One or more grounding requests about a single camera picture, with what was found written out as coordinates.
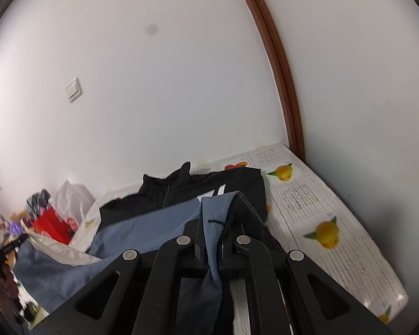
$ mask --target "blue fabric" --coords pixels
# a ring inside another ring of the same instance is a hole
[[[199,205],[195,198],[112,224],[96,234],[87,253],[103,259],[119,256],[126,249],[140,253],[159,249],[164,242],[182,235],[187,221],[198,218]]]
[[[183,233],[184,224],[200,213],[209,270],[203,279],[183,279],[177,307],[176,334],[210,334],[222,300],[217,249],[231,201],[237,193],[193,199],[172,207],[134,217],[101,230],[88,254],[102,261],[70,266],[60,264],[36,250],[29,241],[20,247],[14,266],[17,279],[48,312],[81,289],[126,249],[140,253],[158,249],[165,241]]]

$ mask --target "white wall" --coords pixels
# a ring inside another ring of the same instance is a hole
[[[308,164],[380,246],[419,319],[419,8],[413,0],[266,0],[298,93]]]
[[[78,76],[84,95],[65,87]],[[0,24],[0,212],[287,142],[244,0],[15,0]]]

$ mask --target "red bag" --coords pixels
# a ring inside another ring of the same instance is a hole
[[[57,216],[54,209],[48,208],[32,226],[39,234],[68,245],[72,239],[70,226]]]

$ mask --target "clothes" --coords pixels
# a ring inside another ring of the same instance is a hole
[[[94,264],[78,266],[61,264],[36,250],[29,241],[26,241],[20,247],[14,275],[31,297],[51,313],[112,263],[124,250],[137,249],[140,253],[149,252],[158,249],[166,240],[179,236],[183,232],[184,224],[197,215],[199,205],[199,200],[194,199],[114,225],[117,229],[124,230],[129,226],[133,228],[130,222],[136,221],[136,229],[140,230],[137,234],[141,232],[145,235],[142,237],[131,235],[129,232],[120,235],[114,226],[105,228],[106,230],[95,236],[93,249],[88,251],[89,255],[101,254],[96,257],[102,260]],[[147,245],[146,238],[152,238]]]
[[[25,205],[25,211],[31,217],[32,220],[36,220],[41,216],[45,210],[51,205],[48,203],[51,195],[47,190],[42,189],[41,192],[32,194],[27,200]]]
[[[115,199],[102,206],[99,230],[111,224],[152,212],[192,198],[216,196],[240,191],[256,210],[262,221],[267,218],[265,187],[259,169],[241,167],[209,174],[191,175],[191,164],[183,166],[165,179],[143,176],[143,185],[136,194]]]
[[[244,224],[248,218],[247,228],[252,232],[246,234],[283,252],[240,193],[203,197],[201,203],[194,199],[108,226],[97,234],[88,251],[88,254],[103,256],[102,261],[94,264],[76,267],[60,264],[34,249],[28,241],[20,248],[14,272],[31,296],[52,312],[124,250],[134,248],[143,253],[159,248],[164,241],[181,235],[184,224],[199,215],[204,220],[209,270],[203,279],[182,279],[175,333],[209,335],[220,314],[222,288],[227,288],[219,277],[217,257],[219,239],[228,231],[224,223],[237,220]],[[232,321],[232,316],[228,316],[222,328],[232,327]]]

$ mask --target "black stitching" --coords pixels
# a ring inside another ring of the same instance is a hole
[[[224,222],[224,221],[215,220],[215,219],[209,219],[209,220],[208,220],[208,223],[216,223],[216,224],[220,224],[220,225],[222,225],[222,226],[224,226],[224,225],[225,225],[225,222]]]

